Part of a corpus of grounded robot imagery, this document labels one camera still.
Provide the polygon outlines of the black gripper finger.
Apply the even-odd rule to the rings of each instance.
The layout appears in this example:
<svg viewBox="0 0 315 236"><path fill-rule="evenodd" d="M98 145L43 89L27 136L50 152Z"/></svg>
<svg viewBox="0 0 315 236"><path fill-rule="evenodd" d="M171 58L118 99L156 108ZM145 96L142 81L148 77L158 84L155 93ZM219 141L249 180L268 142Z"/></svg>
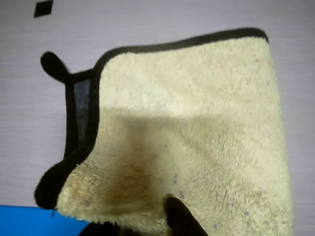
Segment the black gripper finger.
<svg viewBox="0 0 315 236"><path fill-rule="evenodd" d="M172 236L207 235L190 210L175 196L165 196L165 215Z"/></svg>
<svg viewBox="0 0 315 236"><path fill-rule="evenodd" d="M83 231L82 236L137 236L131 229L120 227L110 222L104 224L90 223Z"/></svg>

